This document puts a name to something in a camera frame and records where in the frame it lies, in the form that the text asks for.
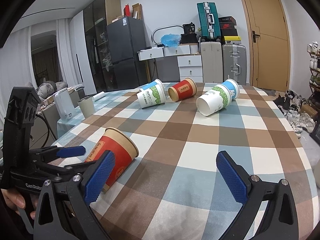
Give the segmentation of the person's left hand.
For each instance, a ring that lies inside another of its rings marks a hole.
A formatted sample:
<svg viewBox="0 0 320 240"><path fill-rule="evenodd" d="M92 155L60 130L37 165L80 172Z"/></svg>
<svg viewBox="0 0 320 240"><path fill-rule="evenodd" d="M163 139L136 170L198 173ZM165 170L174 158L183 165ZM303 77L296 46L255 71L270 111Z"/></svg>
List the person's left hand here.
<svg viewBox="0 0 320 240"><path fill-rule="evenodd" d="M18 209L25 209L26 207L26 202L23 196L16 189L1 189L1 192L3 194L6 205L12 210L14 210L18 215L20 215ZM33 211L30 213L30 217L32 219L35 219L35 210L38 204L39 197L33 194L31 194L30 197L33 204Z"/></svg>

